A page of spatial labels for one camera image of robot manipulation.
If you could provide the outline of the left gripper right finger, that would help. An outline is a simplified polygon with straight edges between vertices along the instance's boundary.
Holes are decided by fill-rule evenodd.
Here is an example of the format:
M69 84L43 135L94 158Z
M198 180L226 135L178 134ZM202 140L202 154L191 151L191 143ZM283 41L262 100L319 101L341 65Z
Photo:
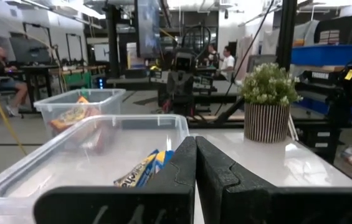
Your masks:
M274 185L197 136L196 180L206 223L265 223Z

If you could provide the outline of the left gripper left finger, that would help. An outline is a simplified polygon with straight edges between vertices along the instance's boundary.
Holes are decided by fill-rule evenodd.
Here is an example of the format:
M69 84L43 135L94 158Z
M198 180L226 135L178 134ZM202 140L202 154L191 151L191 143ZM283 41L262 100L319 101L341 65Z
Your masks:
M186 137L147 184L115 194L113 223L193 223L196 159L196 140Z

